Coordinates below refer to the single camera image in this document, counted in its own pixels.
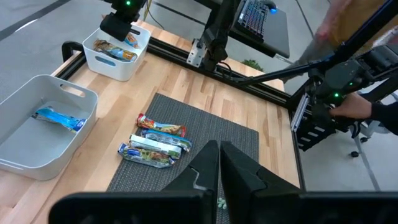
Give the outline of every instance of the wheel caster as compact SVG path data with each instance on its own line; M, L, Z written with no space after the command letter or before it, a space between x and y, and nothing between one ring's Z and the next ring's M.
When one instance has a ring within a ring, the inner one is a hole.
M359 156L359 152L353 151L353 152L350 153L350 156L351 156L352 158L357 158L357 157Z
M367 142L369 139L367 138L367 137L362 137L361 139L360 139L360 141L361 141L361 143L365 143L365 142Z

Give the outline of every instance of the human hand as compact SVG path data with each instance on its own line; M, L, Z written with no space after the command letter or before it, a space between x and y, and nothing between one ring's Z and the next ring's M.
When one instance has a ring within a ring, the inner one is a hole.
M354 119L366 119L372 115L372 103L357 93L347 95L344 102L329 111L332 116L344 116Z
M328 40L330 36L331 25L329 22L322 22L315 33L315 38L318 40Z

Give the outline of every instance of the keyboard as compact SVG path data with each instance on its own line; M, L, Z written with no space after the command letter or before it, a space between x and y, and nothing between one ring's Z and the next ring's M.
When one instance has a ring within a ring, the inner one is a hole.
M242 11L235 22L237 30L250 36L252 39L263 42L264 25L267 20L269 8L264 1L242 0L244 5Z

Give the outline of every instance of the woven mat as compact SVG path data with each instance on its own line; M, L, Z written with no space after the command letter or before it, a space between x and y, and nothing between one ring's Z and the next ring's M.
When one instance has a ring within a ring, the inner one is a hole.
M259 160L259 134L257 131L160 94L155 95L145 114L148 118L160 123L184 124L187 127L185 137L192 141L193 149L189 153L183 153L179 161L165 169L122 161L109 184L108 192L162 190L188 166L209 140L217 140L219 144L221 141L231 141L252 159ZM218 197L224 198L220 175ZM227 210L218 209L217 223L229 223Z

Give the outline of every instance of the concrete floor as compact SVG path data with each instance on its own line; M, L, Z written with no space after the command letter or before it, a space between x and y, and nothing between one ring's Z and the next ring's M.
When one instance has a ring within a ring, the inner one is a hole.
M196 20L206 22L210 10L194 0L154 0ZM291 62L297 60L322 22L329 2L327 0L274 0L287 13ZM0 34L5 28L55 0L2 1L0 5ZM101 15L110 11L110 5L98 0L71 0L39 20L0 41L0 101L23 85L31 77L52 73L61 63L60 46L66 40L83 42L101 22ZM204 26L153 4L152 15L174 34L186 39L199 37ZM157 26L150 17L147 22ZM269 58L234 39L229 39L228 55L235 60L255 59L265 72L280 70L289 63ZM306 76L286 84L293 93ZM347 133L330 136L307 152L301 152L307 190L398 190L398 149L392 134L375 134L363 144L364 153L356 159L349 157L356 150Z

